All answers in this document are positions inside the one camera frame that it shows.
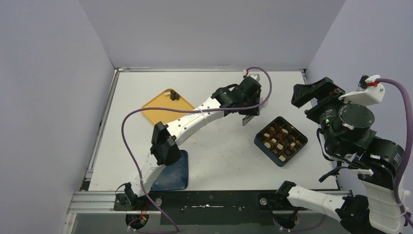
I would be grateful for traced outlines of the metal tweezers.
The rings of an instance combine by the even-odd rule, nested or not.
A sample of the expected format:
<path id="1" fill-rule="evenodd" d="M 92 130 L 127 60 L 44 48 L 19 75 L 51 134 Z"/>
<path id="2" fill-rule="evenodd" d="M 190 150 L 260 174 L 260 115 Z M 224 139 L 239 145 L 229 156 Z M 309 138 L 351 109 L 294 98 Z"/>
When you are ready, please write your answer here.
<path id="1" fill-rule="evenodd" d="M 260 102 L 258 102 L 257 100 L 257 103 L 260 104 L 259 107 L 249 109 L 249 110 L 239 111 L 240 115 L 244 115 L 244 118 L 242 120 L 243 126 L 246 126 L 254 117 L 259 116 L 261 110 L 264 109 L 268 104 L 268 101 L 264 102 L 262 97 L 260 98 L 259 101 Z"/>

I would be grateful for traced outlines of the blue chocolate box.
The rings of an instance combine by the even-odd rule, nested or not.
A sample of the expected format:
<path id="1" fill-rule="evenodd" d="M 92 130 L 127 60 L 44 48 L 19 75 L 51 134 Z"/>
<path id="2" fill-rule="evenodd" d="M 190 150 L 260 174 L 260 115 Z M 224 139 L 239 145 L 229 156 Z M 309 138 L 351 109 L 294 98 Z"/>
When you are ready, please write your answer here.
<path id="1" fill-rule="evenodd" d="M 268 149 L 265 142 L 271 144 Z M 285 118 L 278 116 L 261 129 L 254 138 L 254 144 L 277 166 L 285 166 L 307 144 L 308 138 Z"/>

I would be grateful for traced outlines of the blue box lid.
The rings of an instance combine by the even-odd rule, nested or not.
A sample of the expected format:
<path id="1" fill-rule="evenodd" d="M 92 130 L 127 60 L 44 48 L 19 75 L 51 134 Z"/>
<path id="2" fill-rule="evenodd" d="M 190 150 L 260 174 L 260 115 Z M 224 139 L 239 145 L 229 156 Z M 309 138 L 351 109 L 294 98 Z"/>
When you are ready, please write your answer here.
<path id="1" fill-rule="evenodd" d="M 181 158 L 174 164 L 167 166 L 151 186 L 151 191 L 176 191 L 188 187 L 188 153 L 181 150 Z"/>

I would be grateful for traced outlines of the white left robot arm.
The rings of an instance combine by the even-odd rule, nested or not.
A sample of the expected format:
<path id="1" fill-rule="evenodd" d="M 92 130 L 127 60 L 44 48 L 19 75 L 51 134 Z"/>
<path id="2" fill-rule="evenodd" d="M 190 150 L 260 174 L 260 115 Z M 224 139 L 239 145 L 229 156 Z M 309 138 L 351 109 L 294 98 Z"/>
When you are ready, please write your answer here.
<path id="1" fill-rule="evenodd" d="M 151 189 L 161 172 L 181 158 L 179 146 L 191 135 L 231 113 L 243 115 L 243 125 L 260 114 L 261 84 L 259 75 L 245 75 L 239 84 L 218 88 L 191 114 L 172 122 L 158 122 L 153 128 L 150 153 L 138 176 L 125 186 L 126 202 L 133 209 L 141 209 L 145 194 Z"/>

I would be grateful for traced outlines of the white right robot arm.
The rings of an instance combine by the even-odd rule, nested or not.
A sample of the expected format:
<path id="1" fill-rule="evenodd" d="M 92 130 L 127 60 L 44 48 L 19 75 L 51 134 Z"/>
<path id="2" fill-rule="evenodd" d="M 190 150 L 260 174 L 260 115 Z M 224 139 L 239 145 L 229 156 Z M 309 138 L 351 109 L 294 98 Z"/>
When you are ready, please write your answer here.
<path id="1" fill-rule="evenodd" d="M 384 84 L 401 93 L 406 116 L 406 145 L 377 136 L 371 129 L 375 116 L 369 106 L 379 104 Z M 342 169 L 356 174 L 365 188 L 364 195 L 338 196 L 304 188 L 285 181 L 276 191 L 276 204 L 305 208 L 338 221 L 352 234 L 399 234 L 412 225 L 404 205 L 410 192 L 403 188 L 403 176 L 413 147 L 413 108 L 407 89 L 399 82 L 379 75 L 363 76 L 358 90 L 346 93 L 325 77 L 312 84 L 296 84 L 291 103 L 300 108 L 315 99 L 306 110 L 307 118 L 319 125 L 327 159 L 337 166 L 320 181 Z"/>

